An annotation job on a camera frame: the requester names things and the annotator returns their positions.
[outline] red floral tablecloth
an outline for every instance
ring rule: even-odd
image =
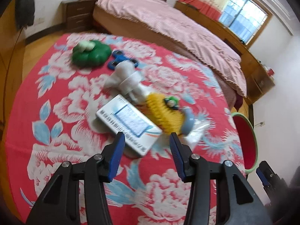
[[[194,153],[208,161],[232,160],[244,172],[239,137],[222,90],[212,71],[163,47],[105,34],[65,34],[39,60],[22,83],[7,129],[7,165],[14,201],[25,221],[34,201],[63,161],[86,161],[113,136],[96,120],[96,111],[113,91],[103,90],[112,73],[72,67],[72,48],[97,39],[140,62],[143,84],[179,97],[200,120],[210,122]],[[210,223],[216,216],[215,182],[211,182]],[[178,177],[167,141],[158,141],[147,156],[122,157],[116,178],[105,185],[113,224],[183,224],[191,185]],[[80,218],[86,223],[83,183]]]

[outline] blue fidget spinner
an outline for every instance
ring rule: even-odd
[[[129,60],[134,64],[136,68],[139,65],[139,62],[135,58],[128,58],[124,55],[124,52],[121,50],[115,50],[112,52],[112,56],[115,58],[114,60],[110,61],[107,67],[111,70],[115,70],[115,67],[123,61]]]

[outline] window frame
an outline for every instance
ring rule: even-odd
[[[265,12],[265,14],[267,15],[267,18],[265,20],[265,22],[262,24],[262,26],[258,29],[258,31],[254,34],[254,36],[248,41],[247,44],[245,44],[244,46],[249,49],[253,43],[256,41],[256,39],[260,36],[260,34],[262,33],[262,31],[265,29],[265,27],[268,25],[270,19],[272,18],[273,14],[259,1],[259,0],[250,0],[251,2],[253,2],[256,6],[258,6],[263,12]],[[230,30],[229,27],[223,25],[224,27],[226,27],[233,35],[235,35],[238,39],[240,39],[233,31]]]

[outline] green pumpkin-shaped object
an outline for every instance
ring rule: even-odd
[[[97,67],[103,65],[110,57],[112,50],[98,40],[82,41],[73,48],[73,64],[83,67]]]

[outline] metal screw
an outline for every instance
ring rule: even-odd
[[[191,154],[191,158],[194,160],[199,160],[200,156],[198,154]]]
[[[231,167],[233,165],[232,161],[225,161],[225,165],[228,166],[228,167]]]
[[[102,158],[103,158],[103,156],[101,154],[95,154],[94,155],[94,159],[97,160],[97,161],[101,160]]]
[[[65,162],[62,163],[62,166],[63,167],[68,167],[68,166],[70,166],[70,162],[65,161]]]

